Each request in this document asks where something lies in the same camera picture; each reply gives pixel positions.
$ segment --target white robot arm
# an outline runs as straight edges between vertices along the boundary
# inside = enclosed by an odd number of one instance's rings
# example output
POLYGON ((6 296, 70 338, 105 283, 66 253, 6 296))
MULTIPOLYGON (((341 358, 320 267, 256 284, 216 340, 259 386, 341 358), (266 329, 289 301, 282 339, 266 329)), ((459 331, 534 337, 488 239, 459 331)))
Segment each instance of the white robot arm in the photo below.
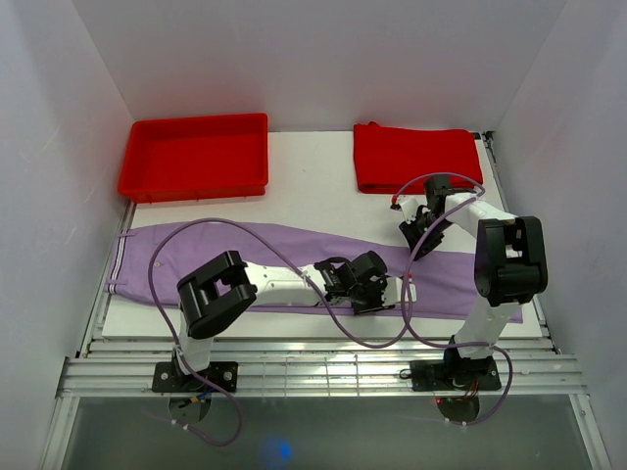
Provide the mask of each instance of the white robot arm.
MULTIPOLYGON (((175 352, 177 374, 188 375, 180 354, 195 371, 210 364, 213 338, 250 306, 317 306, 318 292, 331 305, 350 302, 355 314, 392 308, 401 301, 402 279, 386 274, 375 252, 354 260, 330 258, 299 268, 264 266, 243 261, 238 252, 225 252, 178 282, 181 351, 175 352)), ((411 298, 415 300, 415 290, 411 298)))
MULTIPOLYGON (((412 250, 438 217, 475 197, 467 189, 453 188, 449 177, 444 175, 429 178, 424 188, 426 206, 420 205, 414 197, 405 197, 392 207, 403 213, 405 221, 399 228, 412 250)), ((452 212, 436 226, 423 241, 415 259, 434 250, 441 243, 443 232, 452 224, 460 226, 476 240, 474 279, 477 299, 451 343, 494 345, 520 306, 531 302, 535 294, 547 287, 542 225, 536 217, 519 217, 476 200, 452 212)), ((413 364, 416 370, 412 370, 412 377, 418 378, 414 381, 414 389, 439 390, 441 382, 466 384, 480 380, 496 371, 492 352, 484 346, 453 348, 446 350, 440 364, 413 364)), ((482 389, 500 386, 497 379, 492 384, 483 384, 482 389)))

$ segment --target purple pants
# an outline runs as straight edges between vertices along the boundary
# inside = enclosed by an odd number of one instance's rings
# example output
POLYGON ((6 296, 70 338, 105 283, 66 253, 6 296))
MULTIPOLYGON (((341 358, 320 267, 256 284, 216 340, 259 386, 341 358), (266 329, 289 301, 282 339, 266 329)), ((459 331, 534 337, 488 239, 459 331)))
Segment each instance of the purple pants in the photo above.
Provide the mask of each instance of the purple pants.
MULTIPOLYGON (((120 235, 107 289, 112 294, 144 304, 152 304, 148 289, 148 261, 157 245, 182 223, 167 223, 134 228, 120 235)), ((400 276, 410 250, 366 242, 354 238, 303 230, 273 223, 245 223, 274 245, 296 265, 306 265, 331 257, 354 259, 373 250, 388 266, 390 276, 400 276)), ((154 269, 155 287, 165 306, 178 305, 176 283, 183 276, 227 250, 239 251, 243 260, 280 266, 282 261, 257 239, 222 223, 205 223, 187 228, 162 249, 154 269)), ((411 266, 417 291, 413 316, 465 319, 474 304, 474 255, 432 252, 411 266)), ((323 306, 256 306, 251 310, 286 313, 328 314, 323 306)), ((349 304, 335 307, 338 314, 352 315, 349 304)), ((375 312, 376 315, 400 316, 401 308, 375 312)), ((522 322, 519 311, 513 322, 522 322)))

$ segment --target white tabletop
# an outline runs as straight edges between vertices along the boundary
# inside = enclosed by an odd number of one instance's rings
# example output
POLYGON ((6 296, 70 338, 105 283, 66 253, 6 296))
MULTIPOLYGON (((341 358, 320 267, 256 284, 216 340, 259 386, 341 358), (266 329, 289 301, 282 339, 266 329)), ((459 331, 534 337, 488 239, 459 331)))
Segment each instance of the white tabletop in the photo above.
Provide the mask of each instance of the white tabletop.
MULTIPOLYGON (((484 199, 502 209, 497 183, 483 143, 475 141, 484 177, 484 199)), ((237 221, 274 222, 298 228, 359 238, 385 245, 406 246, 398 212, 390 211, 390 196, 366 195, 357 190, 353 165, 353 132, 274 132, 269 134, 269 183, 266 194, 200 202, 139 205, 131 227, 223 217, 237 221)), ((446 231, 439 250, 474 253, 475 241, 460 228, 446 231)), ((542 336, 536 311, 523 307, 523 322, 510 323, 505 338, 542 336)), ((176 309, 168 311, 179 325, 176 309)), ((400 317, 340 317, 351 332, 362 338, 393 338, 403 327, 400 317)), ((415 318, 414 328, 423 336, 448 338, 460 320, 415 318)), ((103 329, 105 338, 168 338, 165 322, 153 306, 113 296, 103 329)), ((245 312, 222 338, 343 339, 327 315, 245 312)))

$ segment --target red tray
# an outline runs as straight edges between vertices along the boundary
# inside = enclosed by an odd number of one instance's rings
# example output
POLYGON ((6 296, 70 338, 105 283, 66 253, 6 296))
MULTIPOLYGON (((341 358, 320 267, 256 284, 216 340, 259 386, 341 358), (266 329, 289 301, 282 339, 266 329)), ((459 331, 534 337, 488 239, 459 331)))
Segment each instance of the red tray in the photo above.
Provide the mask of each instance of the red tray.
POLYGON ((141 120, 130 130, 118 192, 135 203, 260 196, 267 115, 141 120))

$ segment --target red folded cloth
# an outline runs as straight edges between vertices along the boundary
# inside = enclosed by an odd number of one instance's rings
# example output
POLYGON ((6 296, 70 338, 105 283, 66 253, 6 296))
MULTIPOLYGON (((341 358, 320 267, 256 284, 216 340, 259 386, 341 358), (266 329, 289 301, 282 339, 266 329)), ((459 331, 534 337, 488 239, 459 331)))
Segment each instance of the red folded cloth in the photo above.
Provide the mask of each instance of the red folded cloth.
MULTIPOLYGON (((409 130, 382 127, 376 122, 355 124, 355 171, 360 191, 394 194, 425 173, 451 171, 483 183, 474 136, 466 130, 409 130)), ((472 184, 452 177, 454 187, 472 184)), ((407 194, 424 194, 423 181, 407 194)))

